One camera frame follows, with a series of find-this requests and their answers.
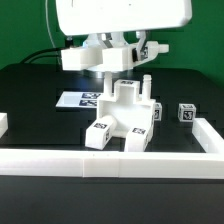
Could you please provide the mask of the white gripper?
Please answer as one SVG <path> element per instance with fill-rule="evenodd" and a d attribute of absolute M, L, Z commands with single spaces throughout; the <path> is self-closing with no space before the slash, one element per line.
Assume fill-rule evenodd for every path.
<path fill-rule="evenodd" d="M 112 48 L 111 32 L 137 31 L 133 61 L 147 58 L 147 31 L 186 25 L 191 0 L 56 0 L 61 31 L 66 36 L 98 35 L 103 49 Z"/>

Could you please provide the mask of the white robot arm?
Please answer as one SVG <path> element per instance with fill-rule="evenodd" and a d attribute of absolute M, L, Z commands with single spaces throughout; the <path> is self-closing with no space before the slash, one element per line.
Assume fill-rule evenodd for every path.
<path fill-rule="evenodd" d="M 67 71 L 131 70 L 169 51 L 149 41 L 149 31 L 182 27 L 192 18 L 191 0 L 56 0 L 56 10 L 66 36 L 87 37 L 61 51 Z"/>

